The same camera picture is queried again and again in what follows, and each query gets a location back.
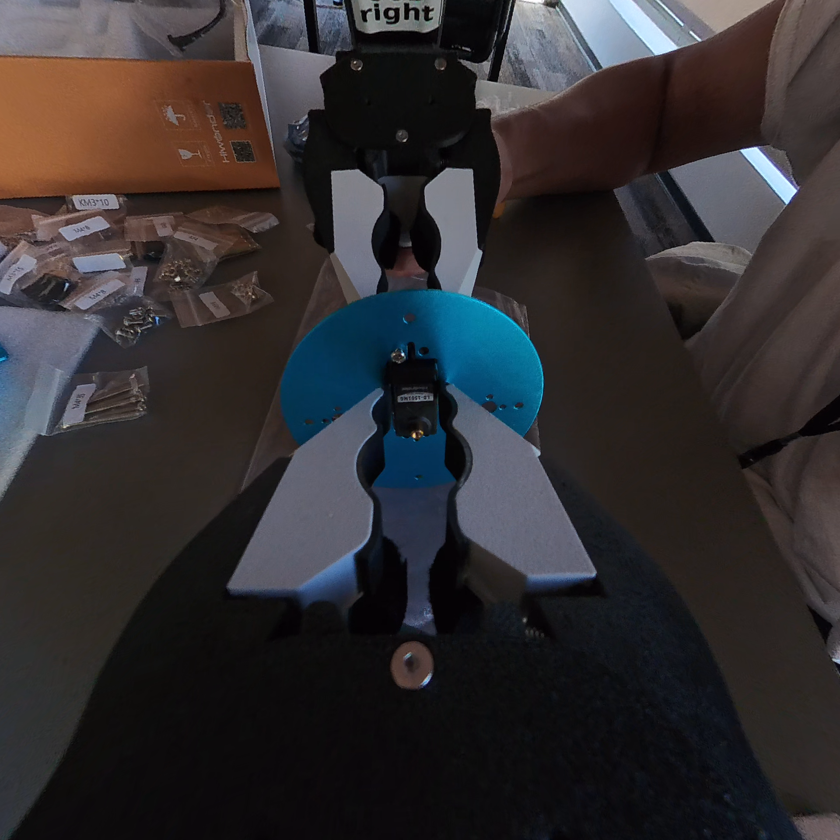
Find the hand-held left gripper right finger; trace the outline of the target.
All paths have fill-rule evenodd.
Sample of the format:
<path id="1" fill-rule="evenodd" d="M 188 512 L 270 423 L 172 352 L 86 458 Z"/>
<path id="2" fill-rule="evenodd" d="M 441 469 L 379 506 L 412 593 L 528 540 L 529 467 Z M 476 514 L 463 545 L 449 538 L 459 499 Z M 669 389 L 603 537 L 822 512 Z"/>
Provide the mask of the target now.
<path id="1" fill-rule="evenodd" d="M 455 524 L 468 587 L 572 587 L 596 577 L 577 531 L 524 437 L 448 385 L 451 427 L 467 454 Z"/>

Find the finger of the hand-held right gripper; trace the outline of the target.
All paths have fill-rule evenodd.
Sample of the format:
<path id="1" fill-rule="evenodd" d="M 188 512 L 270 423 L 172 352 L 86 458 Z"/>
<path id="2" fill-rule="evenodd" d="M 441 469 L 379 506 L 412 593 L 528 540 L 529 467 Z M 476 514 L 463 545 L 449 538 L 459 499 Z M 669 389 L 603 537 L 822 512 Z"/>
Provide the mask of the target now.
<path id="1" fill-rule="evenodd" d="M 420 258 L 443 291 L 470 298 L 482 259 L 471 169 L 447 168 L 423 187 Z"/>
<path id="2" fill-rule="evenodd" d="M 346 301 L 377 293 L 384 276 L 374 247 L 375 226 L 386 215 L 382 185 L 358 169 L 331 173 L 333 246 L 330 259 Z"/>

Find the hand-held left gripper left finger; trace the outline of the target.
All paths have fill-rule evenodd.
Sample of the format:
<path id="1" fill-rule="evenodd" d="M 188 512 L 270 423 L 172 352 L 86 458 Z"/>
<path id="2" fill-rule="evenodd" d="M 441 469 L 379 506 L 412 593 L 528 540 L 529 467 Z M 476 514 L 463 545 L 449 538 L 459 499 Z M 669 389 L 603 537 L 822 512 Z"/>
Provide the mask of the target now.
<path id="1" fill-rule="evenodd" d="M 394 575 L 373 485 L 385 467 L 390 406 L 381 387 L 292 456 L 227 592 L 371 599 Z"/>

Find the blue round metal plate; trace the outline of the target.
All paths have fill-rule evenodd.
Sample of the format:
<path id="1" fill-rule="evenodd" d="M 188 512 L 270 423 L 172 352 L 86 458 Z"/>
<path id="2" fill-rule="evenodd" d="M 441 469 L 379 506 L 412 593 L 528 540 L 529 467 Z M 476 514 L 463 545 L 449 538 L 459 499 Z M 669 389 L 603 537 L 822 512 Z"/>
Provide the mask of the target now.
<path id="1" fill-rule="evenodd" d="M 400 290 L 363 298 L 314 327 L 292 353 L 280 405 L 297 445 L 307 443 L 382 385 L 395 350 L 413 343 L 443 380 L 535 446 L 543 369 L 527 331 L 477 297 Z"/>

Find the black servo motor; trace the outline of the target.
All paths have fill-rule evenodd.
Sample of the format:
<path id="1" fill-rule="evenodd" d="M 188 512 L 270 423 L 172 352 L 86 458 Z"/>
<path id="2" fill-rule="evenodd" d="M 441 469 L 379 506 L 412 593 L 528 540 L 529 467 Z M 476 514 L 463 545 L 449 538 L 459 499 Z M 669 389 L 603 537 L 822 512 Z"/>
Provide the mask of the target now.
<path id="1" fill-rule="evenodd" d="M 417 351 L 414 342 L 402 348 L 406 361 L 385 368 L 390 393 L 395 435 L 419 441 L 438 431 L 439 378 L 437 362 L 428 358 L 428 349 Z"/>

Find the dark grey desk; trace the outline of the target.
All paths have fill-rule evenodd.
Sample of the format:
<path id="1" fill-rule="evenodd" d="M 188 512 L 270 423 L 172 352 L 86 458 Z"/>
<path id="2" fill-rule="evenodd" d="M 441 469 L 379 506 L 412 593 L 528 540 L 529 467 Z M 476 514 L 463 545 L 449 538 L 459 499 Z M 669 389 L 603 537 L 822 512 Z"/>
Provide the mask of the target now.
<path id="1" fill-rule="evenodd" d="M 286 152 L 281 189 L 139 196 L 280 220 L 251 260 L 275 303 L 85 371 L 147 365 L 150 413 L 41 437 L 2 499 L 2 837 L 52 774 L 92 684 L 163 569 L 243 486 L 324 261 Z M 667 573 L 712 648 L 766 774 L 795 810 L 838 811 L 838 674 L 730 452 L 611 193 L 508 205 L 478 275 L 527 307 L 547 466 L 565 470 Z"/>

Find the clear plastic bag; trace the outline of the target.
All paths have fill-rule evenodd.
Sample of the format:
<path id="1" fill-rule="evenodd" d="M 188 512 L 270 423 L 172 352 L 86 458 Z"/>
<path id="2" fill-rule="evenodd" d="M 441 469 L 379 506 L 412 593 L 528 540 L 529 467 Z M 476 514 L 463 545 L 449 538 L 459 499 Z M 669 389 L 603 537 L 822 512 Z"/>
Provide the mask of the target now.
<path id="1" fill-rule="evenodd" d="M 346 305 L 331 259 L 325 259 L 314 283 L 308 305 L 291 347 L 321 320 Z M 291 456 L 297 444 L 280 408 L 279 394 L 272 399 L 242 488 L 250 485 L 278 458 Z M 394 542 L 406 562 L 407 604 L 404 624 L 425 635 L 435 635 L 428 582 L 435 556 L 445 541 L 446 506 L 451 483 L 421 489 L 380 488 L 384 535 Z"/>

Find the pile of clear hardware bags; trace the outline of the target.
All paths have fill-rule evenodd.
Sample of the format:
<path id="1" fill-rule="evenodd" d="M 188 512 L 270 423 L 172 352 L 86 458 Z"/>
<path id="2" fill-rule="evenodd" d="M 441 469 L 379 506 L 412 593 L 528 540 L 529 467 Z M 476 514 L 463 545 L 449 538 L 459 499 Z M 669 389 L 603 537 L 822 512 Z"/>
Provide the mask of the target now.
<path id="1" fill-rule="evenodd" d="M 211 281 L 278 225 L 226 205 L 130 214 L 113 193 L 67 196 L 51 215 L 2 205 L 2 305 L 80 316 L 124 349 L 171 319 L 185 329 L 239 319 L 272 302 L 257 272 Z"/>

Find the orange cardboard box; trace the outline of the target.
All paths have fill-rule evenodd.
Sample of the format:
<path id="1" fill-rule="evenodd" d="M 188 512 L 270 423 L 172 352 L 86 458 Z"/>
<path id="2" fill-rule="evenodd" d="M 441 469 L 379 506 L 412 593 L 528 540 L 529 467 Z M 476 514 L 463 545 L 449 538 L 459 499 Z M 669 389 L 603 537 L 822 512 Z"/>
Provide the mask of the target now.
<path id="1" fill-rule="evenodd" d="M 248 2 L 2 2 L 2 198 L 276 188 Z"/>

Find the white foam sheet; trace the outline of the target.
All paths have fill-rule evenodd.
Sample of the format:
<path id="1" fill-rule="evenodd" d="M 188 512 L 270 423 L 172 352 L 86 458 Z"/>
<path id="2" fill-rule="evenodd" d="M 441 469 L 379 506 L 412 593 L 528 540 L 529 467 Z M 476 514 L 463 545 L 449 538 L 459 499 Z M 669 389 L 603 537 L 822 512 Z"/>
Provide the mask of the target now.
<path id="1" fill-rule="evenodd" d="M 1 308 L 1 493 L 37 435 L 44 434 L 59 395 L 84 359 L 98 326 L 69 313 Z"/>

